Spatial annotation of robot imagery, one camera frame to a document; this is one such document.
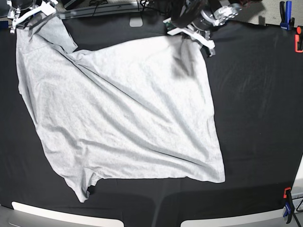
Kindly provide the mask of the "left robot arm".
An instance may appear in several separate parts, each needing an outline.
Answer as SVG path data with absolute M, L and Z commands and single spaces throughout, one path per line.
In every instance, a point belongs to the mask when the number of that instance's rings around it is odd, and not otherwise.
M 243 7 L 258 0 L 187 0 L 180 12 L 182 22 L 197 30 L 210 30 L 222 26 L 239 14 Z

